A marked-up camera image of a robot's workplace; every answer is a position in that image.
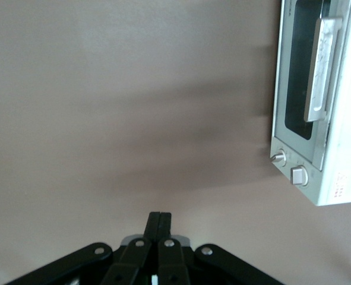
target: metal rivet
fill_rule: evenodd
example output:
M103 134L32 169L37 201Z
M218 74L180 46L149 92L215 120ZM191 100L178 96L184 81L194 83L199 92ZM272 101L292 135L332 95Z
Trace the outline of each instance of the metal rivet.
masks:
M141 246L144 246L145 243L144 243L143 240L138 240L138 241L135 242L135 245L136 245L137 247L141 247Z
M201 249L201 253L204 255L211 255L213 253L212 249L205 247Z
M103 254L104 251L105 251L104 248L96 248L96 249L94 250L94 253L95 253L95 254Z
M175 243L171 239L168 239L165 241L165 246L167 246L168 248L171 248L174 245L175 245Z

